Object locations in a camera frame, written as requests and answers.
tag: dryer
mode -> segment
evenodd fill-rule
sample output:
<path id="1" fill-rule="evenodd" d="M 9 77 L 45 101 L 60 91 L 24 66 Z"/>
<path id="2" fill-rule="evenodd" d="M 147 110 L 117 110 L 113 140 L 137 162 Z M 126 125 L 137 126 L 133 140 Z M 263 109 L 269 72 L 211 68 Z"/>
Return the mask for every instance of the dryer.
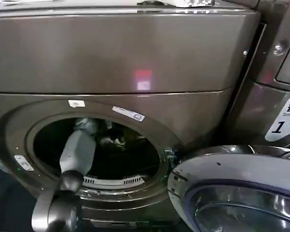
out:
<path id="1" fill-rule="evenodd" d="M 176 222 L 166 185 L 177 151 L 208 145 L 259 22 L 234 3 L 204 4 L 0 3 L 0 161 L 38 196 L 74 126 L 93 118 L 82 217 Z"/>

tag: vent grille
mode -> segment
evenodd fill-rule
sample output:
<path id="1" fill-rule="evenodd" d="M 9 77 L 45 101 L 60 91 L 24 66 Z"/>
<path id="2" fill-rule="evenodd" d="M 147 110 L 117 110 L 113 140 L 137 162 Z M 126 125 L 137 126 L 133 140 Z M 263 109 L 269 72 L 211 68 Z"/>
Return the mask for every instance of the vent grille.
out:
<path id="1" fill-rule="evenodd" d="M 93 189 L 128 189 L 145 183 L 145 176 L 135 175 L 121 180 L 103 180 L 85 176 L 83 186 Z"/>

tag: laundry inside drum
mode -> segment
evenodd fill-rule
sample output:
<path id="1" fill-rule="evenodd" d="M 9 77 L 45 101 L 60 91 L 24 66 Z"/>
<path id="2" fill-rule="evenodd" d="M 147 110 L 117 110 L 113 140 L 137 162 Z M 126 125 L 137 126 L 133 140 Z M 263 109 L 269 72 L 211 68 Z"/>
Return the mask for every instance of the laundry inside drum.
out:
<path id="1" fill-rule="evenodd" d="M 45 169 L 60 175 L 60 155 L 80 118 L 55 121 L 35 136 L 33 149 Z M 84 186 L 93 189 L 126 189 L 149 181 L 158 171 L 160 157 L 155 147 L 138 132 L 112 121 L 94 120 L 97 147 Z"/>

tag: floor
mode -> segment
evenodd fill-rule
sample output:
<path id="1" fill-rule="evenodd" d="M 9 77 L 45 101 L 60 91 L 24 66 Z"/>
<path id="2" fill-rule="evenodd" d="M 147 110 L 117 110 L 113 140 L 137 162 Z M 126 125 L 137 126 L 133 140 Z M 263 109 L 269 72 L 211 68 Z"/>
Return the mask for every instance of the floor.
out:
<path id="1" fill-rule="evenodd" d="M 0 170 L 0 232 L 33 232 L 31 214 L 35 199 L 8 173 Z M 127 230 L 110 230 L 94 228 L 91 223 L 83 222 L 80 232 L 123 232 Z M 190 232 L 184 223 L 176 227 L 131 230 L 132 232 Z"/>

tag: round door frame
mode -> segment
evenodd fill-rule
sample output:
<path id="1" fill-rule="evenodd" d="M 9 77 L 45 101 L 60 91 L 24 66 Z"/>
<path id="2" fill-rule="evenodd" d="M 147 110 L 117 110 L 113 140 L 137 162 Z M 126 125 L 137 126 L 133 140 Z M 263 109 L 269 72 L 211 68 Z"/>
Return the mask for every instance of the round door frame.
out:
<path id="1" fill-rule="evenodd" d="M 29 150 L 32 150 L 32 146 L 30 148 L 28 143 L 32 143 L 34 139 L 33 135 L 37 133 L 41 125 L 46 125 L 59 119 L 90 116 L 120 123 L 145 136 L 153 144 L 158 153 L 164 156 L 163 159 L 165 159 L 165 162 L 167 160 L 164 150 L 169 147 L 181 146 L 179 139 L 169 129 L 146 115 L 144 120 L 139 122 L 113 111 L 113 105 L 95 101 L 85 102 L 86 107 L 72 108 L 68 104 L 68 99 L 38 101 L 19 107 L 1 118 L 0 160 L 26 187 L 34 189 L 38 193 L 41 189 L 55 184 L 54 179 L 46 175 L 41 167 L 32 160 L 32 156 L 29 155 Z M 34 170 L 20 170 L 20 165 L 14 159 L 15 155 L 26 157 Z M 155 201 L 162 201 L 167 198 L 166 184 L 163 184 L 162 180 L 151 183 L 150 187 L 146 189 L 146 194 L 142 191 L 138 191 L 138 194 L 130 193 L 127 190 L 127 194 L 121 199 L 123 201 L 122 203 L 119 203 L 118 199 L 107 199 L 109 209 L 112 210 L 118 208 L 118 206 L 124 208 L 125 205 L 133 208 L 144 207 L 155 203 Z M 83 199 L 92 200 L 89 195 L 85 189 L 81 191 Z M 144 197 L 143 201 L 138 201 L 141 197 L 140 195 Z M 87 206 L 90 207 L 92 201 L 91 203 L 90 201 L 86 202 L 88 202 Z"/>
<path id="2" fill-rule="evenodd" d="M 191 204 L 202 187 L 244 183 L 290 197 L 290 160 L 251 154 L 212 154 L 176 166 L 168 179 L 171 202 L 187 225 L 199 232 Z"/>

